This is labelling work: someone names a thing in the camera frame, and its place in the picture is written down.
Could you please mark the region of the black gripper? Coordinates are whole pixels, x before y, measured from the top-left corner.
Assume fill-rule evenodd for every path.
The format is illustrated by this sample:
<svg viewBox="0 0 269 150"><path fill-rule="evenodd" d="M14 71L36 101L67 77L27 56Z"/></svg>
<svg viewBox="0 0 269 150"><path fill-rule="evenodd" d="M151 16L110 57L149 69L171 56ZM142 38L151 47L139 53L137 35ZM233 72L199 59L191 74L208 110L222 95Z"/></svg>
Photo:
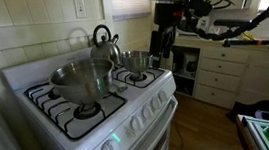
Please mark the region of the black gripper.
<svg viewBox="0 0 269 150"><path fill-rule="evenodd" d="M153 55L152 65L160 67L161 57L168 58L174 40L176 27L182 18L182 8L178 4L156 3L154 23L159 26L151 33L149 53Z"/></svg>

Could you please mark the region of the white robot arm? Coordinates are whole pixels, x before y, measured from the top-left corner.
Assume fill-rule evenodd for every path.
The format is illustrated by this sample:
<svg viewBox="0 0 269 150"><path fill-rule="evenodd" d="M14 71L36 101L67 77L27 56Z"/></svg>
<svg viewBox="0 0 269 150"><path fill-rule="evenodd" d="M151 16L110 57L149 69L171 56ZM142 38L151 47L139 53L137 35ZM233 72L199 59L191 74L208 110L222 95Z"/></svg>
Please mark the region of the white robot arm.
<svg viewBox="0 0 269 150"><path fill-rule="evenodd" d="M228 30L222 34L206 33L199 26L199 22L203 16L208 16L213 9L218 9L218 4L226 1L229 7L231 0L152 0L156 1L154 10L154 23L159 26L156 31L151 33L150 55L152 56L151 65L153 68L160 67L161 58L168 58L169 52L172 49L175 41L176 28L183 26L183 31L193 32L198 34L202 39L223 41L223 47L231 45L268 45L269 40L252 40L252 41L237 41L232 40L233 37L242 35L246 31L251 31L256 28L264 19L269 18L269 6L260 15L251 19L245 20L228 20L217 19L215 25L226 26Z"/></svg>

